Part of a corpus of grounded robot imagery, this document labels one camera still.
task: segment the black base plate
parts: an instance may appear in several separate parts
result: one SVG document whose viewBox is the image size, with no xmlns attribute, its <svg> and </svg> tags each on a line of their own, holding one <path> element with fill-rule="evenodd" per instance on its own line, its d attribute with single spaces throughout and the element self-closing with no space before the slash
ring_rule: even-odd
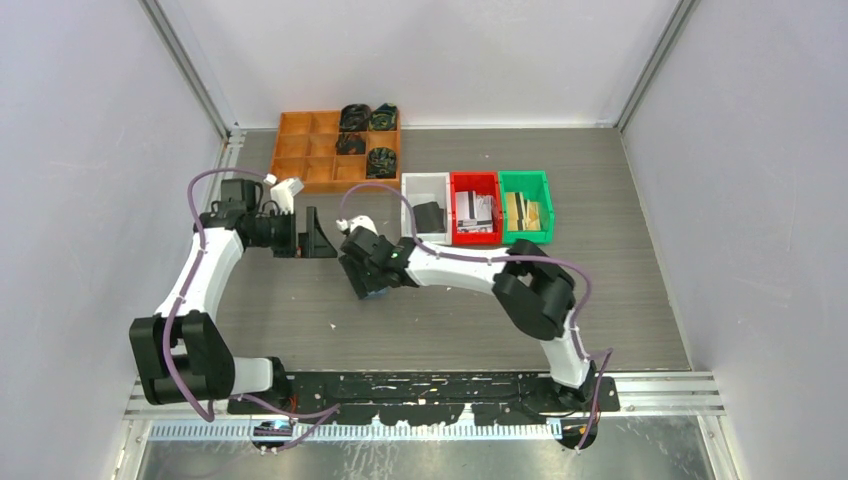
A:
<svg viewBox="0 0 848 480">
<path fill-rule="evenodd" d="M 542 414 L 575 410 L 560 403 L 554 382 L 544 372 L 300 372 L 289 378 L 297 413 L 314 413 L 339 403 L 341 408 L 329 421 L 340 425 L 369 425 L 377 413 L 385 425 L 402 420 L 412 426 L 450 425 L 466 403 L 472 404 L 476 425 L 543 424 L 549 417 Z M 610 377 L 601 381 L 598 406 L 602 412 L 621 409 Z M 589 407 L 587 402 L 576 409 Z M 228 412 L 267 413 L 237 401 L 230 401 Z"/>
</svg>

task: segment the white robotic arm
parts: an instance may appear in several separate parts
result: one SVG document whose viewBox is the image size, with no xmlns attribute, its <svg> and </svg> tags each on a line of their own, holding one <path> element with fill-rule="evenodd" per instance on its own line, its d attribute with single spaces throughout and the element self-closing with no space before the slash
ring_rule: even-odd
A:
<svg viewBox="0 0 848 480">
<path fill-rule="evenodd" d="M 524 265 L 530 270 L 513 272 L 508 265 L 515 264 L 490 261 L 508 257 L 515 247 L 472 250 L 422 242 L 425 248 L 421 248 L 409 238 L 393 245 L 378 236 L 374 222 L 364 216 L 339 221 L 338 227 L 348 235 L 341 247 L 345 255 L 339 261 L 360 298 L 402 285 L 441 285 L 493 295 L 519 329 L 540 340 L 555 382 L 580 390 L 594 373 L 591 362 L 580 355 L 581 346 L 570 335 L 574 282 L 559 267 L 550 265 L 547 271 L 537 272 L 533 266 Z M 535 245 L 527 247 L 536 249 L 528 253 L 544 255 Z M 551 270 L 556 270 L 555 275 L 550 275 Z M 549 275 L 537 278 L 534 273 Z M 533 277 L 529 284 L 524 283 L 527 276 Z"/>
<path fill-rule="evenodd" d="M 303 189 L 298 178 L 286 179 L 271 188 L 277 209 L 262 211 L 256 198 L 258 182 L 232 179 L 221 185 L 221 200 L 212 211 L 200 215 L 203 238 L 195 232 L 189 258 L 171 293 L 150 317 L 138 318 L 130 328 L 130 342 L 150 403 L 184 401 L 165 368 L 162 331 L 174 308 L 171 348 L 179 376 L 197 399 L 222 399 L 242 393 L 269 392 L 276 403 L 286 397 L 287 380 L 276 358 L 233 357 L 215 327 L 218 303 L 227 279 L 248 246 L 266 247 L 276 257 L 336 257 L 317 222 L 313 207 L 307 208 L 307 232 L 298 234 L 294 195 Z M 203 249 L 197 263 L 198 251 Z M 188 290 L 183 291 L 190 280 Z"/>
</svg>

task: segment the cable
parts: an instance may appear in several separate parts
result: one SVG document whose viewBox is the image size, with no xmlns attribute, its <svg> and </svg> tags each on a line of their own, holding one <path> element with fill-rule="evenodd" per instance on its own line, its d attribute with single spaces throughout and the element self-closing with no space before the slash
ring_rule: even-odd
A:
<svg viewBox="0 0 848 480">
<path fill-rule="evenodd" d="M 265 187 L 262 186 L 262 183 L 257 182 L 256 188 L 259 189 L 259 200 L 256 201 L 257 205 L 262 205 L 262 199 L 265 198 Z"/>
<path fill-rule="evenodd" d="M 266 206 L 266 205 L 268 205 L 269 203 L 273 203 L 273 204 L 277 207 L 277 209 L 276 209 L 276 210 L 272 210 L 272 212 L 276 212 L 277 214 L 279 214 L 280 212 L 282 212 L 282 209 L 280 208 L 280 204 L 279 204 L 279 203 L 277 203 L 277 201 L 276 201 L 276 200 L 268 200 L 267 202 L 263 203 L 261 207 L 259 207 L 259 213 L 261 213 L 262 215 L 267 215 L 267 214 L 265 213 L 265 206 Z"/>
<path fill-rule="evenodd" d="M 270 403 L 266 402 L 265 400 L 262 400 L 259 397 L 255 397 L 255 396 L 253 396 L 249 393 L 244 393 L 244 394 L 241 394 L 241 395 L 233 395 L 230 398 L 233 399 L 233 400 L 247 400 L 247 401 L 250 401 L 250 402 L 253 402 L 253 403 L 259 405 L 260 407 L 264 408 L 265 410 L 268 410 L 268 411 L 271 411 L 271 412 L 274 412 L 274 413 L 279 413 L 280 415 L 285 415 L 287 417 L 299 418 L 299 419 L 320 418 L 320 417 L 323 417 L 327 412 L 329 412 L 331 410 L 333 412 L 335 412 L 336 410 L 339 409 L 339 405 L 335 405 L 335 406 L 330 407 L 326 410 L 322 410 L 318 413 L 294 413 L 294 412 L 286 412 L 286 411 L 280 410 L 279 408 L 271 405 Z"/>
<path fill-rule="evenodd" d="M 583 412 L 583 413 L 585 413 L 585 412 L 586 412 L 586 410 L 572 410 L 572 411 L 570 411 L 570 412 L 568 412 L 568 413 L 566 413 L 566 414 L 563 414 L 563 415 L 559 415 L 559 414 L 548 414 L 548 413 L 540 413 L 540 412 L 537 412 L 536 410 L 533 410 L 532 408 L 528 407 L 526 404 L 523 404 L 523 403 L 521 404 L 521 406 L 523 406 L 523 407 L 524 407 L 524 408 L 525 408 L 528 412 L 530 412 L 530 413 L 532 413 L 532 414 L 534 414 L 534 415 L 538 415 L 538 416 L 540 416 L 540 417 L 545 417 L 545 418 L 568 418 L 568 417 L 570 417 L 570 416 L 572 416 L 572 415 L 576 415 L 578 412 Z"/>
<path fill-rule="evenodd" d="M 325 411 L 329 411 L 329 413 L 327 413 L 326 415 L 323 415 L 317 422 L 315 422 L 311 427 L 309 427 L 299 437 L 295 438 L 294 440 L 287 442 L 285 445 L 283 445 L 281 447 L 277 447 L 277 453 L 280 453 L 284 450 L 288 450 L 290 448 L 294 448 L 294 447 L 300 445 L 306 439 L 306 437 L 312 435 L 318 427 L 320 427 L 324 422 L 329 420 L 329 418 L 334 413 L 336 413 L 338 411 L 338 409 L 339 409 L 339 405 L 337 404 L 337 405 L 329 408 L 328 410 L 325 410 Z M 212 470 L 211 472 L 207 472 L 207 473 L 201 473 L 201 474 L 173 472 L 173 471 L 168 469 L 168 462 L 166 461 L 166 463 L 164 465 L 162 465 L 161 469 L 159 470 L 159 474 L 157 475 L 156 478 L 157 478 L 157 480 L 161 480 L 163 478 L 163 475 L 165 474 L 165 472 L 168 472 L 168 473 L 175 474 L 178 477 L 182 477 L 182 478 L 189 478 L 189 479 L 193 479 L 193 480 L 204 480 L 204 479 L 212 478 L 212 477 L 220 474 L 224 470 L 231 468 L 237 462 L 244 460 L 245 458 L 253 456 L 253 455 L 254 455 L 254 453 L 252 451 L 243 453 L 239 456 L 236 456 L 236 457 L 233 457 L 233 458 L 227 460 L 226 462 L 224 462 L 223 465 L 216 468 L 215 470 Z"/>
<path fill-rule="evenodd" d="M 600 411 L 598 408 L 598 394 L 601 391 L 601 379 L 604 378 L 604 373 L 607 371 L 607 365 L 609 364 L 609 359 L 612 356 L 612 348 L 606 349 L 604 352 L 598 354 L 598 356 L 604 355 L 604 362 L 601 364 L 601 368 L 598 370 L 598 380 L 595 382 L 595 393 L 592 395 L 592 410 L 589 412 L 589 421 L 586 425 L 586 430 L 583 432 L 583 436 L 580 437 L 580 441 L 577 442 L 577 446 L 574 450 L 577 454 L 580 454 L 580 449 L 583 447 L 583 444 L 586 443 L 586 439 L 589 438 L 589 431 L 592 429 L 592 426 L 597 424 L 597 420 L 595 420 L 595 415 L 598 415 L 598 420 L 600 420 Z"/>
<path fill-rule="evenodd" d="M 194 394 L 191 393 L 191 390 L 188 388 L 188 385 L 186 385 L 185 381 L 180 376 L 180 372 L 177 370 L 177 366 L 174 364 L 174 357 L 171 354 L 171 331 L 174 328 L 174 320 L 176 319 L 177 312 L 180 309 L 180 305 L 185 302 L 185 296 L 188 293 L 188 289 L 191 286 L 191 282 L 192 280 L 194 280 L 194 276 L 197 274 L 197 270 L 200 268 L 200 262 L 203 260 L 204 249 L 206 248 L 206 232 L 203 230 L 203 223 L 200 220 L 200 215 L 197 213 L 197 206 L 194 204 L 194 186 L 197 184 L 197 182 L 199 182 L 205 177 L 208 177 L 209 175 L 225 172 L 255 175 L 262 178 L 266 176 L 266 174 L 264 173 L 255 172 L 253 170 L 227 167 L 215 168 L 212 170 L 201 172 L 197 174 L 194 178 L 192 178 L 190 182 L 188 182 L 188 188 L 186 189 L 186 196 L 188 197 L 188 208 L 191 211 L 191 218 L 194 221 L 194 226 L 197 231 L 200 248 L 197 250 L 197 256 L 194 258 L 194 263 L 191 264 L 191 268 L 189 269 L 188 274 L 186 275 L 186 279 L 183 282 L 182 287 L 180 287 L 179 294 L 174 300 L 174 304 L 171 306 L 171 311 L 168 312 L 168 318 L 165 320 L 165 327 L 164 331 L 162 332 L 162 356 L 164 357 L 165 366 L 168 369 L 168 373 L 171 375 L 171 378 L 173 379 L 174 384 L 176 384 L 177 389 L 180 391 L 180 393 L 182 393 L 183 397 L 185 397 L 186 401 L 191 405 L 194 411 L 197 412 L 197 414 L 200 415 L 201 418 L 210 423 L 215 420 L 215 412 L 212 409 L 212 400 L 209 400 L 207 404 L 207 409 L 204 410 L 203 407 L 200 405 L 200 402 L 197 400 L 197 397 L 195 397 Z M 258 404 L 257 400 L 259 399 L 253 397 L 252 395 L 243 395 L 243 398 L 246 398 L 247 400 L 253 401 L 254 403 Z M 269 410 L 275 413 L 279 413 L 280 415 L 291 416 L 292 418 L 316 418 L 315 416 L 330 415 L 331 413 L 334 413 L 336 410 L 338 410 L 338 408 L 339 405 L 335 405 L 334 407 L 330 407 L 316 414 L 308 414 L 314 415 L 312 417 L 304 417 L 302 416 L 303 414 L 297 414 L 298 416 L 295 416 L 294 414 L 290 414 L 289 412 L 285 412 L 274 407 L 269 408 Z"/>
</svg>

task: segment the gray floor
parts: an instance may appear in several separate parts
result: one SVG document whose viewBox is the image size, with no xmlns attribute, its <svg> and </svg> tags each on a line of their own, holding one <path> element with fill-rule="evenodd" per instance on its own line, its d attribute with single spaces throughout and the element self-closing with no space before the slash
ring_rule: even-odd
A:
<svg viewBox="0 0 848 480">
<path fill-rule="evenodd" d="M 249 133 L 238 166 L 267 171 L 273 147 L 274 132 Z M 583 265 L 595 283 L 580 318 L 587 348 L 615 347 L 614 370 L 689 368 L 615 130 L 409 131 L 403 155 L 406 172 L 546 170 L 557 226 L 545 250 Z M 318 207 L 336 246 L 340 198 L 297 197 L 299 213 Z M 358 214 L 399 236 L 399 202 L 388 194 L 355 196 L 346 216 Z M 491 297 L 431 287 L 358 301 L 336 260 L 278 260 L 267 250 L 247 251 L 234 269 L 218 325 L 234 354 L 279 356 L 293 370 L 547 366 Z"/>
</svg>

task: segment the orange compartment tray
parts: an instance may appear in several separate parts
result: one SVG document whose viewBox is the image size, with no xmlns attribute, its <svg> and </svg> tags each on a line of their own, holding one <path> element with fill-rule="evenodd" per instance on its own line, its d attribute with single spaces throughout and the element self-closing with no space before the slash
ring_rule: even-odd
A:
<svg viewBox="0 0 848 480">
<path fill-rule="evenodd" d="M 304 193 L 340 193 L 365 182 L 382 183 L 400 189 L 400 111 L 396 130 L 357 132 L 365 140 L 364 155 L 338 155 L 341 111 L 287 112 L 280 115 L 280 127 L 271 158 L 271 173 L 282 180 L 300 177 Z M 365 163 L 373 148 L 388 147 L 397 155 L 395 178 L 365 178 Z"/>
</svg>

